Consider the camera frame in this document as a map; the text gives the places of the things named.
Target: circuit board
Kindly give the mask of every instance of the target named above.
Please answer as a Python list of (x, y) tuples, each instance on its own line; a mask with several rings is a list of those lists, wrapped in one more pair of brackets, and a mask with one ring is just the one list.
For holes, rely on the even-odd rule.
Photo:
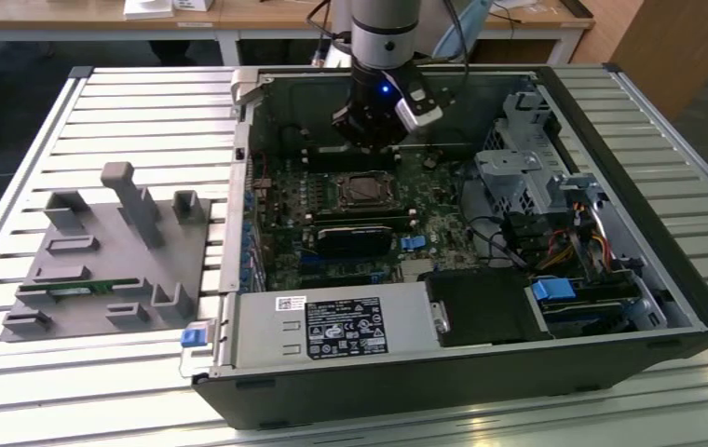
[[(451, 167), (446, 163), (425, 166), (425, 149), (403, 150), (401, 156), (395, 170), (367, 172), (311, 173), (297, 160), (286, 160), (273, 175), (257, 181), (271, 291), (405, 282), (417, 280), (423, 270), (479, 265), (465, 231)], [(407, 220), (409, 226), (393, 228), (385, 254), (331, 259), (314, 250), (321, 219), (347, 210), (363, 211), (358, 216), (379, 212)], [(370, 219), (362, 221), (363, 226), (373, 224)], [(347, 219), (343, 226), (357, 227), (351, 222), (357, 219)], [(409, 238), (425, 243), (407, 249), (403, 241)]]

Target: desk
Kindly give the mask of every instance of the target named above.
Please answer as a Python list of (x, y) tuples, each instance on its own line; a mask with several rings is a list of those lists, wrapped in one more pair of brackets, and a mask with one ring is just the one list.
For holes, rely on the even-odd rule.
[[(211, 11), (175, 11), (167, 19), (130, 20), (123, 0), (0, 0), (0, 41), (217, 40), (227, 65), (241, 65), (243, 39), (317, 39), (305, 23), (317, 1), (217, 0)], [(481, 39), (554, 40), (550, 63), (566, 63), (593, 24), (578, 19), (559, 0), (546, 9), (519, 8), (515, 30), (509, 20), (490, 17)]]
[[(227, 65), (242, 65), (238, 42), (246, 39), (318, 39), (305, 19), (317, 0), (225, 0), (219, 18), (219, 42)], [(593, 19), (579, 19), (559, 0), (542, 0), (539, 12), (526, 8), (511, 9), (509, 20), (490, 16), (479, 39), (554, 40), (554, 50), (547, 62), (561, 64), (570, 58), (585, 31), (594, 25)]]
[(124, 0), (0, 0), (0, 41), (217, 40), (222, 6), (126, 20)]

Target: white box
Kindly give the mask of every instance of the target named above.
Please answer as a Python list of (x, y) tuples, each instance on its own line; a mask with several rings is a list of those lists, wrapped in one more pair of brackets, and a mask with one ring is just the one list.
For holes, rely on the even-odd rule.
[(174, 17), (173, 0), (126, 0), (126, 20)]
[(174, 0), (175, 9), (185, 11), (209, 11), (214, 0)]

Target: warning label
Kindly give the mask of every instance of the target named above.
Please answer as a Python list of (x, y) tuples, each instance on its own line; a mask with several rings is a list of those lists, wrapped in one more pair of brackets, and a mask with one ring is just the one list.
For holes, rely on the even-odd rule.
[(389, 352), (379, 298), (305, 305), (307, 355), (314, 360)]

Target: motherboard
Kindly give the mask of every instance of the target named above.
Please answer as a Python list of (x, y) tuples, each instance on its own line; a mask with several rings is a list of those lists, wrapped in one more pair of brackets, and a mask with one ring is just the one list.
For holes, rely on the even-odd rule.
[(313, 172), (263, 162), (255, 192), (271, 291), (414, 281), (479, 265), (458, 206), (455, 162), (427, 149), (393, 155), (393, 169)]

